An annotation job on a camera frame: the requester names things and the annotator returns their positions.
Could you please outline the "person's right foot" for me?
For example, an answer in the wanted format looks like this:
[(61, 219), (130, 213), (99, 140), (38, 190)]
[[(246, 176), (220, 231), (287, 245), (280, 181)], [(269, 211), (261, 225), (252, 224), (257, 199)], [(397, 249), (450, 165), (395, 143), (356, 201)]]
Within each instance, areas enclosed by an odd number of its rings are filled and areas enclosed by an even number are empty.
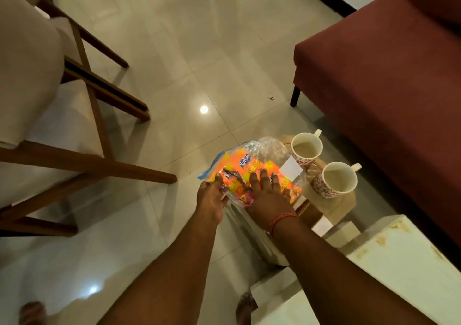
[(244, 293), (236, 307), (237, 325), (251, 325), (252, 313), (258, 309), (258, 305), (250, 291)]

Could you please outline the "person's left forearm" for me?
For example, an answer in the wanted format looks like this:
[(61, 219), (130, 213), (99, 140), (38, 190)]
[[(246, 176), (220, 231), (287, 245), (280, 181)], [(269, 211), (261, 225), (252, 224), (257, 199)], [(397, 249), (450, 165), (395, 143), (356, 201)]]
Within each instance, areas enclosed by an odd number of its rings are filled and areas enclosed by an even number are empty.
[(196, 325), (222, 214), (193, 213), (97, 325)]

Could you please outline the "person's right hand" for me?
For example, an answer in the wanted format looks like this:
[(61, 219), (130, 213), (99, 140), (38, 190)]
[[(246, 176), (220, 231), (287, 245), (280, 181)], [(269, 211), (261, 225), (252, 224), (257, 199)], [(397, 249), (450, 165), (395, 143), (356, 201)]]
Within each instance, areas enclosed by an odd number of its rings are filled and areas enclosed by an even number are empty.
[(290, 192), (288, 189), (282, 190), (279, 177), (272, 174), (272, 190), (262, 191), (260, 187), (260, 173), (257, 175), (255, 172), (250, 175), (250, 184), (253, 192), (254, 202), (251, 206), (247, 206), (247, 212), (251, 219), (265, 232), (269, 232), (271, 221), (281, 213), (296, 213), (290, 204)]

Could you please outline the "orange snack packet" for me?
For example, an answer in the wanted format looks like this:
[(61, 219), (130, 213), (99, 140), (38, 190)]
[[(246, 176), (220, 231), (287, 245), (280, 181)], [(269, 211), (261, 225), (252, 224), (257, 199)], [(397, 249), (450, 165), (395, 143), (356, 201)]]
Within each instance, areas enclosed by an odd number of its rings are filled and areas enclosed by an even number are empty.
[(225, 184), (230, 184), (238, 177), (249, 185), (251, 173), (257, 172), (262, 165), (263, 162), (257, 159), (255, 155), (247, 152), (244, 148), (238, 148), (233, 152), (225, 152), (211, 167), (210, 174), (206, 179), (212, 181), (215, 179), (215, 175), (220, 173)]
[(222, 189), (232, 202), (242, 206), (253, 204), (254, 197), (250, 184), (238, 171), (223, 167), (219, 174), (223, 181)]

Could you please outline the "person's left hand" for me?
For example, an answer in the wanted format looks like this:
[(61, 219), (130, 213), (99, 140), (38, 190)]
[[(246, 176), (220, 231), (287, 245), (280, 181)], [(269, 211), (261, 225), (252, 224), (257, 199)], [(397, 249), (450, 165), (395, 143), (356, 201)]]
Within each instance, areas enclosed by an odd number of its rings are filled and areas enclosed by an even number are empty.
[(228, 203), (228, 196), (221, 193), (212, 192), (207, 189), (207, 181), (200, 184), (197, 192), (196, 212), (214, 227), (217, 227), (223, 219), (223, 210)]

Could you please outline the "person's right forearm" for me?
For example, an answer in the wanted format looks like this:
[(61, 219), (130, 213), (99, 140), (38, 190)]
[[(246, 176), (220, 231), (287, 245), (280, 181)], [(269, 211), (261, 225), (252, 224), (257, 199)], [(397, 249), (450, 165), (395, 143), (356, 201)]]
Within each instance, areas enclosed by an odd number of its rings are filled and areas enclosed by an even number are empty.
[(437, 325), (299, 219), (273, 234), (320, 325)]

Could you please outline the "person's foot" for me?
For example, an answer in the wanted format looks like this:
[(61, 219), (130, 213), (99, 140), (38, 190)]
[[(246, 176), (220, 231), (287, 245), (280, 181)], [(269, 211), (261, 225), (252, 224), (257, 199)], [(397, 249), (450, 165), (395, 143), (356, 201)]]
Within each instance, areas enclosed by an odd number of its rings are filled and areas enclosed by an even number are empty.
[(237, 325), (251, 325), (252, 313), (258, 309), (258, 305), (250, 291), (244, 293), (236, 307)]
[(42, 302), (28, 302), (20, 308), (18, 325), (47, 325), (47, 323), (48, 314)]

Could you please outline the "white paper slip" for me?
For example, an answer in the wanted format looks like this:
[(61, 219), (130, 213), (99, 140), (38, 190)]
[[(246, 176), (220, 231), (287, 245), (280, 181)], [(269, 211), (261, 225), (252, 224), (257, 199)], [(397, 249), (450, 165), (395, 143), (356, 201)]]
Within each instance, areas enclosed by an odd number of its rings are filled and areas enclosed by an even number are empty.
[(293, 156), (289, 156), (279, 170), (279, 173), (291, 182), (294, 182), (302, 172), (303, 167), (297, 163)]

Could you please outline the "orange thread wristband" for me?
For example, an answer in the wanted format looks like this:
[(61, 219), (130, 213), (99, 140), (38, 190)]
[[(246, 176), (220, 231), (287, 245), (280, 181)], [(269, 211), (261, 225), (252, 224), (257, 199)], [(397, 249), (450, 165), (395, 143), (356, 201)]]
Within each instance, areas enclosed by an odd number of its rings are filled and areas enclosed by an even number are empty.
[(277, 215), (270, 223), (269, 235), (273, 236), (276, 225), (285, 218), (297, 217), (296, 213), (281, 213)]

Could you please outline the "dark red sofa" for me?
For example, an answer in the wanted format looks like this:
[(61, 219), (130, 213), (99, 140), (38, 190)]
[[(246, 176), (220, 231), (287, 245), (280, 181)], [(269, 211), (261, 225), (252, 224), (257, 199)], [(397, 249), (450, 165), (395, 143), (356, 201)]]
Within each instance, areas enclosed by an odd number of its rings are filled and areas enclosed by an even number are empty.
[(294, 63), (296, 88), (461, 248), (461, 0), (374, 0)]

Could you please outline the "clear plastic bag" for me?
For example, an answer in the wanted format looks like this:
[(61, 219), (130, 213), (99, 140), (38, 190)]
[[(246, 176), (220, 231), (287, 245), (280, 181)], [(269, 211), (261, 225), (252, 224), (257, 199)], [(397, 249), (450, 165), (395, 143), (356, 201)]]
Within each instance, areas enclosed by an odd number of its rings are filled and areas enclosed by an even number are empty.
[(303, 167), (303, 172), (299, 177), (296, 178), (294, 182), (291, 182), (282, 176), (279, 173), (279, 170), (290, 156), (290, 151), (279, 139), (269, 136), (263, 137), (257, 141), (252, 140), (245, 142), (239, 147), (232, 148), (227, 151), (222, 151), (215, 157), (211, 163), (210, 168), (198, 176), (198, 179), (207, 181), (206, 177), (210, 174), (211, 167), (217, 162), (217, 160), (220, 159), (225, 152), (233, 152), (238, 148), (244, 148), (247, 152), (255, 155), (257, 159), (263, 162), (262, 167), (256, 172), (257, 175), (260, 174), (262, 169), (266, 169), (269, 176), (274, 173), (279, 177), (282, 190), (288, 189), (290, 192), (290, 204), (292, 206), (295, 206), (298, 200), (306, 200), (303, 196), (303, 188), (307, 185), (307, 175), (305, 168)]

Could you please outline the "person's left foot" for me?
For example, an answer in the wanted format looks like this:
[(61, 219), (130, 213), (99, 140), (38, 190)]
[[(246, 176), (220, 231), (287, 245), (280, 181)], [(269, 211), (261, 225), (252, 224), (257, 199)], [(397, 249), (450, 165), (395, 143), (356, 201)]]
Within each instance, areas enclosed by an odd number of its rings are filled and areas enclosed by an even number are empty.
[(20, 308), (18, 325), (47, 325), (47, 323), (48, 314), (42, 302), (28, 302)]

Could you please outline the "white stained box table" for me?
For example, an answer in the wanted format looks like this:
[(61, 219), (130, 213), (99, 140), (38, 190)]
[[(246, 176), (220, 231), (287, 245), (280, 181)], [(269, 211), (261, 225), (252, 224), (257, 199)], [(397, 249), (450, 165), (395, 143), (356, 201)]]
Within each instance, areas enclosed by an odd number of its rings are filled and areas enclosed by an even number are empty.
[[(461, 272), (406, 216), (381, 218), (362, 233), (340, 224), (326, 241), (438, 325), (461, 325)], [(320, 325), (289, 267), (251, 293), (252, 325)]]

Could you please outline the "small wooden side table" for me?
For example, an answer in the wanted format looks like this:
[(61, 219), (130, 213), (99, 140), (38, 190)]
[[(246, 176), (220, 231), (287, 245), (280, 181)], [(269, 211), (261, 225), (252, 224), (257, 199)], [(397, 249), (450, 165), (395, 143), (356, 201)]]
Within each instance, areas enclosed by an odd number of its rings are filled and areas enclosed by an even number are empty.
[[(294, 135), (282, 135), (278, 139), (290, 150), (293, 137)], [(320, 157), (304, 166), (307, 175), (307, 185), (303, 188), (305, 200), (298, 200), (293, 206), (302, 222), (319, 236), (324, 236), (356, 206), (354, 191), (330, 199), (322, 198), (315, 193), (312, 187), (313, 180), (325, 166), (326, 163)], [(232, 201), (229, 206), (228, 217), (241, 229), (259, 256), (268, 264), (288, 266), (289, 262), (276, 247), (272, 237), (251, 220), (245, 208), (237, 206)]]

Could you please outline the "white patterned cup of tea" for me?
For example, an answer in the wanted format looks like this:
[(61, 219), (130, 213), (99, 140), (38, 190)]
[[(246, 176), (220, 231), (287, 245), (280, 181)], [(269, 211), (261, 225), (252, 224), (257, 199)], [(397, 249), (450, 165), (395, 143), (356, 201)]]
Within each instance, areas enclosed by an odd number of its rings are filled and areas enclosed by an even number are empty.
[(335, 198), (353, 192), (358, 184), (357, 172), (360, 163), (348, 165), (343, 162), (331, 162), (314, 178), (312, 187), (325, 199)]
[(323, 151), (323, 143), (320, 140), (322, 130), (317, 129), (314, 133), (299, 133), (293, 137), (290, 145), (290, 155), (300, 166), (307, 166), (314, 162)]

